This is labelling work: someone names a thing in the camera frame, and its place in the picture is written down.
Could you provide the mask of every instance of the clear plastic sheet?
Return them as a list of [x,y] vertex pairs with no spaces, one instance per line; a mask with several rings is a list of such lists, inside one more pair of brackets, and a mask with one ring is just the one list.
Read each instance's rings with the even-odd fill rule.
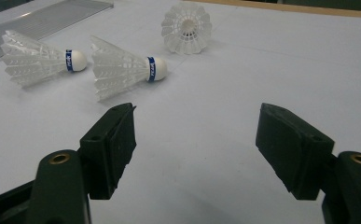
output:
[[14,30],[33,39],[41,39],[89,16],[112,7],[113,2],[65,0],[0,24],[0,45],[6,30]]

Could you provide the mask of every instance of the feather shuttlecock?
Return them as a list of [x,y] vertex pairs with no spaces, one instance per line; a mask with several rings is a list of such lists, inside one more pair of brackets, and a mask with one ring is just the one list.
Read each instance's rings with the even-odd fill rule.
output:
[[166,77],[166,62],[160,58],[134,55],[96,36],[90,40],[99,100],[125,91],[139,81],[153,82]]
[[161,26],[165,45],[178,54],[201,52],[212,32],[209,14],[193,2],[180,2],[173,6],[165,14]]
[[45,43],[6,31],[1,46],[6,72],[23,87],[54,77],[62,71],[78,72],[87,65],[87,58],[78,50],[58,50]]

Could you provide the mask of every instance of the black plastic part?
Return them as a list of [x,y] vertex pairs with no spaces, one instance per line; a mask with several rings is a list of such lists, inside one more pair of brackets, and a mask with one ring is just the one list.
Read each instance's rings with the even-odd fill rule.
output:
[[47,155],[38,166],[26,223],[88,224],[89,211],[77,152],[61,150]]
[[349,224],[361,224],[361,153],[346,151],[338,156],[335,173],[349,211]]
[[323,183],[321,190],[329,197],[330,201],[343,202],[342,195],[340,192],[340,185],[338,183],[337,176],[335,175],[335,166],[337,165],[338,159],[334,155],[331,155],[330,160],[324,164],[321,174],[323,176]]
[[296,199],[316,199],[333,140],[287,109],[262,104],[256,145]]
[[136,147],[132,104],[109,109],[80,140],[78,153],[90,175],[90,198],[110,199]]
[[322,203],[322,210],[326,224],[349,223],[349,212],[342,198],[333,201],[326,195]]
[[33,181],[0,195],[0,224],[23,223]]

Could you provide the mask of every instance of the white shuttlecock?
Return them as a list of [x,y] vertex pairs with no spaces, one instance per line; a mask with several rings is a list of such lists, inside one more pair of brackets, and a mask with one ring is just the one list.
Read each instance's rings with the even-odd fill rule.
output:
[[49,79],[62,71],[78,72],[87,58],[78,50],[58,50],[15,31],[6,31],[1,46],[6,72],[23,87]]
[[147,80],[153,82],[166,77],[166,62],[160,58],[143,58],[91,36],[93,73],[96,76],[96,94],[100,100],[125,91],[133,84]]
[[201,52],[212,32],[209,14],[193,2],[180,2],[173,6],[165,14],[161,26],[165,45],[178,54]]

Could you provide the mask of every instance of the white surface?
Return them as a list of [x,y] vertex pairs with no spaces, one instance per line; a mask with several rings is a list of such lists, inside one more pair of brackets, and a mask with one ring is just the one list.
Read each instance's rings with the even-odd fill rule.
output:
[[[88,55],[76,75],[21,89],[0,63],[0,193],[132,102],[138,146],[113,198],[90,202],[94,223],[324,223],[323,194],[296,201],[258,152],[259,107],[293,111],[336,141],[335,154],[361,151],[361,19],[203,4],[212,39],[185,56],[160,37],[176,3],[116,1],[43,39]],[[96,103],[90,35],[161,57],[169,75]]]

